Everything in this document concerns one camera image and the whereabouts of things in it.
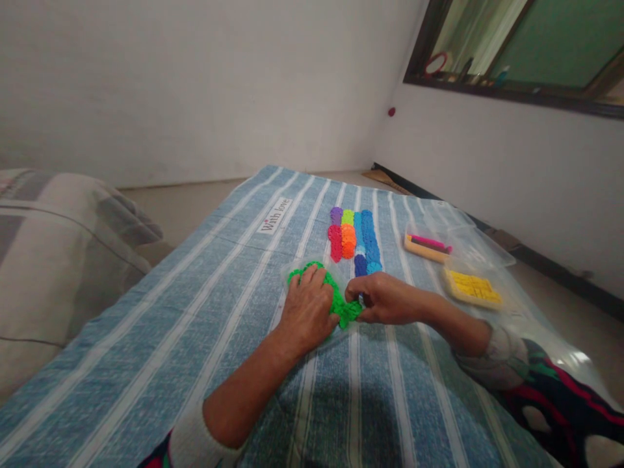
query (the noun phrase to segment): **person's left hand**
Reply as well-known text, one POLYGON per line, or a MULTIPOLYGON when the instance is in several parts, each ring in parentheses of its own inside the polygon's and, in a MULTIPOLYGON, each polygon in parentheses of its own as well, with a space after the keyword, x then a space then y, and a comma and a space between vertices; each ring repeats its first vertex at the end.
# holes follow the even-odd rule
POLYGON ((320 345, 338 325, 340 316, 330 314, 333 288, 323 284, 327 270, 311 265, 293 276, 281 319, 274 333, 297 358, 320 345))

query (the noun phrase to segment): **white wall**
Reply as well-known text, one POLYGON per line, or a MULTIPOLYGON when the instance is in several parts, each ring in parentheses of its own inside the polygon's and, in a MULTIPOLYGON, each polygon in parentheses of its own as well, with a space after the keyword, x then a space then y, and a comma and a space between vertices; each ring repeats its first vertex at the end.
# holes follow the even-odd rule
POLYGON ((366 168, 421 2, 0 5, 0 167, 121 187, 366 168))
POLYGON ((624 298, 624 122, 399 84, 375 161, 624 298))

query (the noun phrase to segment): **fabric label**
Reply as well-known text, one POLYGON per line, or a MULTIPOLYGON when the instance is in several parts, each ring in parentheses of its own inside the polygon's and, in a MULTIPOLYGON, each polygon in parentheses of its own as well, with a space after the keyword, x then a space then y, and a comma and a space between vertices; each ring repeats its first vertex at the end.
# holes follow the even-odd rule
POLYGON ((273 235, 275 231, 278 230, 278 226, 280 225, 282 218, 286 214, 286 211, 288 210, 288 208, 290 208, 291 202, 292 200, 290 198, 282 198, 278 200, 275 206, 271 208, 271 211, 268 212, 265 220, 262 222, 256 232, 273 235))

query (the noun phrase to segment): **baseboard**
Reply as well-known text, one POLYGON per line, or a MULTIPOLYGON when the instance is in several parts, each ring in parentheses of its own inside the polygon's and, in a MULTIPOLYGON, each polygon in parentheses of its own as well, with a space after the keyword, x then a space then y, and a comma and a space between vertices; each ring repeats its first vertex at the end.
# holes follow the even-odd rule
MULTIPOLYGON (((417 197, 428 198, 431 200, 442 200, 439 196, 424 190, 422 187, 408 181, 404 177, 401 177, 377 162, 373 164, 372 169, 380 169, 384 171, 397 185, 400 185, 417 197)), ((475 218, 470 213, 467 213, 467 215, 470 216, 470 219, 473 220, 476 226, 482 231, 486 231, 487 229, 491 229, 493 227, 488 223, 475 218)), ((568 269, 523 244, 520 244, 519 247, 510 251, 510 254, 518 260, 526 263, 534 270, 542 273, 544 276, 548 276, 561 286, 569 289, 572 293, 575 293, 577 296, 595 305, 605 313, 608 313, 612 317, 624 322, 624 300, 614 296, 604 289, 599 288, 584 278, 573 275, 570 271, 568 271, 568 269)))

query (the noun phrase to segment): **window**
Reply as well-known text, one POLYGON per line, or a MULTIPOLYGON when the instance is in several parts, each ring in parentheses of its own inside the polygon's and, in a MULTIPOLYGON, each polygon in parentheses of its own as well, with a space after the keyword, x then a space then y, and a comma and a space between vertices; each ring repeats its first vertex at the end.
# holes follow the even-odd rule
POLYGON ((404 83, 624 119, 624 0, 430 0, 404 83))

